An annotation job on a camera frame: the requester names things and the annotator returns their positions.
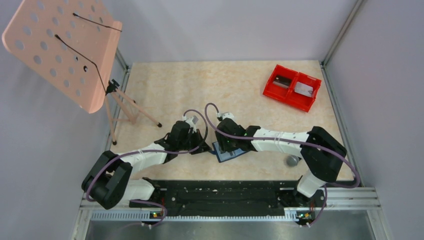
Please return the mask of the blue leather card holder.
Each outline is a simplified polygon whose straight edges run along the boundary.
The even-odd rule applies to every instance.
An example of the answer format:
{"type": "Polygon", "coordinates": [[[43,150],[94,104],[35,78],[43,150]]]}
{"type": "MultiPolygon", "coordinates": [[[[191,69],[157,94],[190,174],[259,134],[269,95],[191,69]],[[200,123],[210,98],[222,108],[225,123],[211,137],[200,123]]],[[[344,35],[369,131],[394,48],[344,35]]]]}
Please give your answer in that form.
{"type": "Polygon", "coordinates": [[[217,141],[212,143],[212,147],[213,150],[211,150],[210,153],[216,156],[219,163],[238,158],[239,156],[248,153],[248,151],[244,151],[240,148],[233,151],[223,151],[217,141]]]}

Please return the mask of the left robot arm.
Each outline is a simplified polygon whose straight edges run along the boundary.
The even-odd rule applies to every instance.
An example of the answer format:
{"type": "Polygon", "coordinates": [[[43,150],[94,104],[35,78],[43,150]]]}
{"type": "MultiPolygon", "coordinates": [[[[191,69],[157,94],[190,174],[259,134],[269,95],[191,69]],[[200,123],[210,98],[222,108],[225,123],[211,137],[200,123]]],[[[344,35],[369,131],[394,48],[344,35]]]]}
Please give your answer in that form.
{"type": "Polygon", "coordinates": [[[159,186],[142,178],[137,188],[128,186],[130,178],[143,169],[170,162],[179,155],[208,152],[205,134],[195,123],[178,120],[170,132],[150,145],[127,153],[104,151],[97,159],[81,188],[89,202],[96,202],[109,210],[122,202],[143,201],[154,207],[160,202],[159,186]]]}

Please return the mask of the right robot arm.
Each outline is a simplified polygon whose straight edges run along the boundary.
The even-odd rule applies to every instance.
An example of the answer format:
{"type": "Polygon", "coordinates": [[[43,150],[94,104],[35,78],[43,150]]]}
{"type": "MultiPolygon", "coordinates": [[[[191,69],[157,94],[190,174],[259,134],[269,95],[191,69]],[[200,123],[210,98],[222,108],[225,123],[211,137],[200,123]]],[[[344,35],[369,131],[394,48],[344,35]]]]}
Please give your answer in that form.
{"type": "Polygon", "coordinates": [[[215,130],[216,139],[225,152],[279,152],[304,160],[308,170],[293,192],[299,206],[307,206],[316,191],[337,180],[346,148],[324,128],[314,126],[307,132],[283,132],[250,125],[243,128],[231,118],[223,118],[215,130]]]}

